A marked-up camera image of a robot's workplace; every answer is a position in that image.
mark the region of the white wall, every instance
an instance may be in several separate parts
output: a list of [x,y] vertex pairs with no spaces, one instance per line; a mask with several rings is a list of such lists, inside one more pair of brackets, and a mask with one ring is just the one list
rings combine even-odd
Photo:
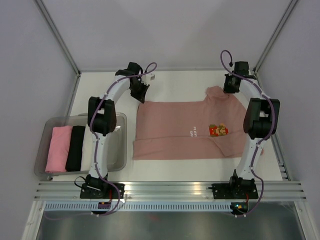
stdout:
[[44,124],[63,116],[69,66],[32,0],[0,1],[0,239],[21,239]]
[[43,0],[81,71],[255,66],[290,0]]
[[320,1],[299,1],[259,71],[279,98],[278,134],[285,162],[303,184],[320,226]]

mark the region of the purple cable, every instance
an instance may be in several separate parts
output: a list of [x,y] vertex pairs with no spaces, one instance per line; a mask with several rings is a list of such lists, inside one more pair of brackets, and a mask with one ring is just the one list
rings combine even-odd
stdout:
[[[148,68],[149,68],[151,65],[154,65],[154,68],[153,68],[152,70],[150,70],[150,71],[147,71]],[[142,77],[142,76],[144,76],[144,75],[150,74],[150,73],[152,73],[154,70],[156,70],[157,66],[158,66],[158,65],[157,65],[156,62],[152,62],[152,63],[150,63],[150,64],[146,67],[145,73],[141,73],[141,74],[137,74],[137,75],[131,75],[131,76],[124,76],[124,77],[118,79],[117,81],[113,82],[113,83],[110,85],[110,87],[108,88],[108,90],[106,91],[106,93],[103,95],[103,97],[102,97],[101,101],[99,102],[96,110],[94,111],[94,114],[93,114],[93,116],[92,116],[92,119],[91,119],[91,122],[90,122],[90,126],[89,126],[89,127],[90,127],[91,133],[93,133],[94,136],[96,137],[95,148],[94,148],[95,170],[96,170],[96,173],[98,174],[99,178],[100,178],[102,181],[104,181],[105,183],[110,184],[112,187],[114,187],[115,190],[116,190],[116,192],[117,192],[117,194],[118,194],[118,200],[117,200],[117,203],[116,203],[116,205],[114,206],[114,208],[111,209],[110,211],[106,212],[106,213],[103,213],[103,214],[95,214],[96,216],[107,216],[107,215],[110,215],[110,214],[112,214],[112,213],[114,213],[114,212],[116,211],[116,209],[117,209],[117,207],[118,207],[118,205],[119,205],[119,203],[120,203],[120,191],[119,191],[119,188],[117,188],[116,185],[114,185],[112,182],[104,179],[104,178],[101,176],[101,174],[100,174],[100,172],[99,172],[99,169],[98,169],[98,166],[97,166],[97,164],[96,164],[96,163],[97,163],[97,151],[98,151],[98,145],[99,145],[99,137],[98,137],[98,135],[92,130],[92,125],[93,125],[93,123],[94,123],[94,120],[95,120],[95,118],[96,118],[96,116],[97,116],[97,113],[98,113],[98,111],[99,111],[102,103],[104,102],[104,100],[106,99],[107,95],[109,94],[110,90],[111,90],[117,83],[119,83],[120,81],[125,80],[125,79]],[[64,219],[68,219],[68,218],[72,218],[72,217],[76,217],[76,216],[84,216],[84,215],[92,215],[92,213],[83,212],[83,213],[78,213],[78,214],[74,214],[74,215],[72,215],[72,216],[67,216],[67,217],[51,218],[51,217],[47,216],[47,214],[46,214],[45,211],[43,212],[44,218],[46,218],[46,219],[48,219],[48,220],[51,220],[51,221],[59,221],[59,220],[64,220]]]
[[248,214],[250,214],[250,213],[253,212],[253,210],[254,210],[254,209],[259,205],[259,203],[261,202],[262,196],[263,196],[263,194],[264,194],[264,190],[265,190],[264,180],[255,173],[253,167],[254,167],[254,162],[255,162],[255,158],[256,158],[257,152],[258,152],[258,150],[259,150],[259,145],[262,143],[262,141],[267,140],[267,139],[270,138],[271,135],[272,135],[272,132],[273,132],[274,127],[275,127],[275,124],[276,124],[276,116],[275,116],[275,108],[274,108],[271,100],[270,100],[266,95],[263,94],[262,89],[261,89],[255,82],[253,82],[252,80],[250,80],[250,79],[248,79],[248,78],[245,78],[245,77],[243,77],[243,76],[241,76],[241,75],[238,75],[238,74],[230,71],[230,70],[226,67],[226,65],[225,65],[225,63],[224,63],[224,60],[223,60],[223,57],[222,57],[223,53],[228,53],[228,54],[229,54],[230,59],[231,59],[231,62],[230,62],[230,63],[232,63],[232,61],[233,61],[233,58],[232,58],[231,53],[230,53],[228,50],[223,50],[223,51],[220,53],[220,61],[221,61],[221,64],[222,64],[223,68],[224,68],[229,74],[231,74],[231,75],[233,75],[233,76],[235,76],[235,77],[238,77],[238,78],[240,78],[240,79],[243,79],[243,80],[251,83],[252,85],[254,85],[255,88],[258,90],[258,92],[261,94],[261,96],[262,96],[264,99],[267,100],[267,102],[269,103],[270,109],[271,109],[271,129],[270,129],[269,133],[268,133],[263,139],[261,139],[261,140],[257,143],[257,146],[255,147],[255,150],[254,150],[254,153],[253,153],[253,156],[252,156],[252,160],[251,160],[251,163],[250,163],[250,169],[251,169],[251,172],[252,172],[253,176],[255,176],[257,179],[259,179],[259,180],[261,181],[261,194],[260,194],[260,196],[259,196],[256,204],[254,205],[253,208],[251,208],[250,211],[248,211],[246,214],[241,214],[241,215],[238,215],[238,216],[235,215],[236,217],[240,217],[240,218],[241,218],[241,217],[246,217]]
[[[151,65],[154,65],[154,68],[153,68],[152,70],[150,70],[150,71],[147,71],[148,68],[149,68]],[[93,129],[92,129],[94,120],[95,120],[95,118],[96,118],[96,116],[97,116],[97,113],[98,113],[98,111],[99,111],[102,103],[104,102],[104,100],[106,99],[107,95],[109,94],[110,90],[111,90],[117,83],[119,83],[120,81],[125,80],[125,79],[138,78],[138,77],[142,77],[142,76],[144,76],[144,75],[147,75],[147,74],[149,74],[149,73],[152,73],[154,70],[156,70],[157,66],[158,66],[158,65],[157,65],[156,62],[152,62],[152,63],[150,63],[150,64],[146,67],[146,70],[145,70],[146,72],[145,72],[145,73],[141,73],[141,74],[137,74],[137,75],[131,75],[131,76],[124,76],[124,77],[118,79],[117,81],[115,81],[114,83],[112,83],[112,84],[110,85],[110,87],[108,88],[108,90],[106,91],[106,93],[103,95],[101,101],[99,102],[99,104],[98,104],[98,106],[97,106],[97,108],[96,108],[96,110],[94,111],[94,114],[93,114],[93,116],[92,116],[92,119],[91,119],[91,122],[90,122],[90,131],[91,131],[92,134],[94,134],[94,136],[95,136],[95,138],[96,138],[95,148],[94,148],[94,163],[95,163],[96,173],[98,174],[99,178],[100,178],[102,181],[104,181],[104,182],[107,183],[107,184],[110,184],[112,187],[115,188],[115,190],[116,190],[117,193],[118,193],[118,201],[117,201],[116,205],[114,206],[114,208],[111,209],[110,211],[106,212],[106,213],[99,214],[99,215],[101,215],[101,216],[107,216],[107,215],[110,215],[110,214],[112,214],[112,213],[115,212],[115,210],[117,209],[117,207],[118,207],[118,205],[119,205],[119,203],[120,203],[120,191],[119,191],[119,189],[117,188],[116,185],[114,185],[112,182],[104,179],[104,178],[101,176],[100,172],[99,172],[99,169],[98,169],[98,166],[97,166],[97,151],[98,151],[98,145],[99,145],[99,137],[98,137],[98,135],[97,135],[97,134],[93,131]]]

